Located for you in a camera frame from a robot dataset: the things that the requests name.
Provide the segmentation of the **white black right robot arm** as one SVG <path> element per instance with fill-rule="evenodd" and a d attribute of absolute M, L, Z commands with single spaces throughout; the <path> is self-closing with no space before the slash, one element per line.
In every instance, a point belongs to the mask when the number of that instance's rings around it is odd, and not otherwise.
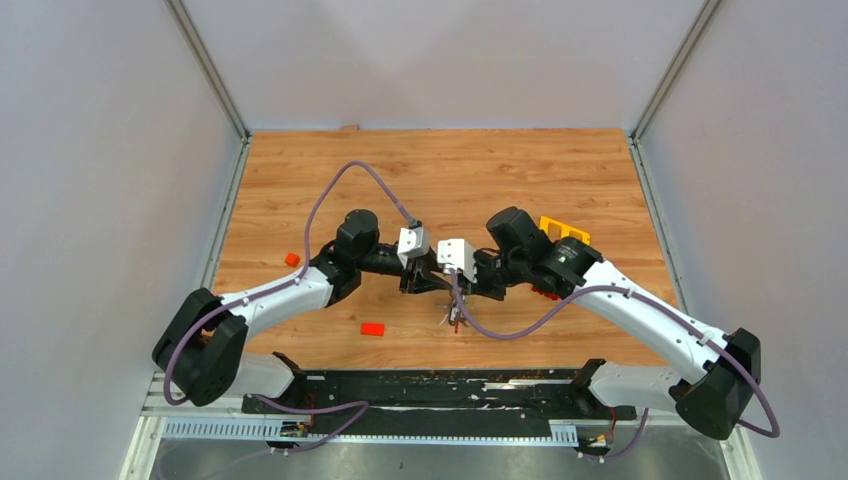
<path fill-rule="evenodd" d="M 577 413 L 592 418 L 620 406 L 674 412 L 699 433 L 726 440 L 744 425 L 743 413 L 757 399 L 770 422 L 765 435 L 778 435 L 760 387 L 756 335 L 744 328 L 727 333 L 681 312 L 628 278 L 583 235 L 562 233 L 553 240 L 524 210 L 508 207 L 491 217 L 486 229 L 495 248 L 465 247 L 460 266 L 443 268 L 455 294 L 501 300 L 508 288 L 527 284 L 556 303 L 510 339 L 529 335 L 565 306 L 577 305 L 618 326 L 667 364 L 587 362 L 570 392 Z"/>

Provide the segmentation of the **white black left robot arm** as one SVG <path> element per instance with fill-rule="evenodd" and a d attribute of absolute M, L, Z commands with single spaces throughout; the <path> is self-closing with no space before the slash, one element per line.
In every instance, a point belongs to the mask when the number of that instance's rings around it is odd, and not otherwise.
<path fill-rule="evenodd" d="M 307 265 L 241 293 L 215 295 L 202 287 L 191 292 L 152 350 L 153 362 L 168 375 L 168 385 L 197 407 L 225 395 L 258 393 L 283 413 L 298 411 L 306 386 L 291 365 L 275 355 L 248 354 L 256 335 L 306 312 L 347 298 L 365 273 L 394 276 L 405 294 L 448 290 L 421 222 L 404 229 L 398 241 L 380 240 L 377 216 L 353 210 Z"/>

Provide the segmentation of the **metal key organizer red handle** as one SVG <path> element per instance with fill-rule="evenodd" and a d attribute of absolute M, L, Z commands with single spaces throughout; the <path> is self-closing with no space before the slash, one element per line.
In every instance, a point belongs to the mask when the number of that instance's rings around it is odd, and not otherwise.
<path fill-rule="evenodd" d="M 444 309 L 444 315 L 449 314 L 450 316 L 448 322 L 443 325 L 449 326 L 454 334 L 458 334 L 461 328 L 469 326 L 469 321 L 463 313 L 463 310 L 460 308 L 461 300 L 465 299 L 466 297 L 464 295 L 462 295 L 460 299 L 457 299 L 457 296 L 450 292 L 449 300 L 444 304 L 438 304 L 439 308 Z"/>

